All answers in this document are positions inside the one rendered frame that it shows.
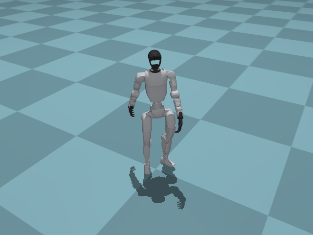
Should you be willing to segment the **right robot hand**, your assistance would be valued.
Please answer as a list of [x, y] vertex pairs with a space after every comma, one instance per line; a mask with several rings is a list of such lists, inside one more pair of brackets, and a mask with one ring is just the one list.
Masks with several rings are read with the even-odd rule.
[[132, 113], [134, 113], [134, 112], [132, 112], [133, 111], [133, 106], [130, 106], [130, 107], [128, 107], [129, 108], [129, 113], [130, 113], [130, 115], [132, 116], [132, 117], [134, 117], [134, 114], [132, 114]]

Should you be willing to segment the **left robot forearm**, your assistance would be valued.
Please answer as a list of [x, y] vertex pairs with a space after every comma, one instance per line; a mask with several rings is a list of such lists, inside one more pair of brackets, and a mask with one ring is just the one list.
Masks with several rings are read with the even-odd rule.
[[175, 100], [173, 100], [174, 105], [175, 105], [175, 110], [177, 112], [177, 117], [179, 116], [179, 112], [182, 112], [182, 116], [183, 116], [183, 111], [182, 111], [182, 107], [181, 107], [181, 103], [180, 103], [180, 96], [179, 98], [176, 98]]

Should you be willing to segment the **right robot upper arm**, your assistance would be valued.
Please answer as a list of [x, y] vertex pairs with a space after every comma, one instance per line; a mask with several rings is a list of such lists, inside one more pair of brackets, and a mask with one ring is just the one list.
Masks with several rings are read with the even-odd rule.
[[134, 81], [134, 91], [133, 91], [132, 97], [138, 98], [140, 94], [139, 89], [140, 89], [141, 83], [144, 80], [145, 80], [145, 72], [139, 72], [136, 74], [135, 81]]

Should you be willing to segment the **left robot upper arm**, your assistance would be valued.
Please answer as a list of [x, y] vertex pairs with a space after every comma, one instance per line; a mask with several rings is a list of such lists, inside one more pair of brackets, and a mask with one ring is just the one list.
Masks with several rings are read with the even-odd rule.
[[170, 79], [169, 83], [170, 83], [170, 88], [171, 88], [171, 92], [170, 92], [170, 96], [171, 98], [179, 98], [179, 93], [177, 91], [177, 81], [176, 81], [176, 76], [175, 73], [173, 71], [170, 70], [166, 70], [167, 76]]

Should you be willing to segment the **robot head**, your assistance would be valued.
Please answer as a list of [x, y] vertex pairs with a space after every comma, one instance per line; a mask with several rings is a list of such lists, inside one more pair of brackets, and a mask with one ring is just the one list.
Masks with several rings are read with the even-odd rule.
[[[148, 54], [148, 58], [149, 58], [149, 62], [150, 62], [150, 65], [151, 65], [151, 69], [153, 69], [153, 71], [150, 70], [150, 72], [153, 72], [153, 73], [158, 73], [160, 72], [160, 70], [157, 70], [161, 64], [161, 54], [158, 50], [151, 50]], [[152, 65], [151, 64], [151, 61], [153, 60], [159, 60], [159, 64], [154, 64]]]

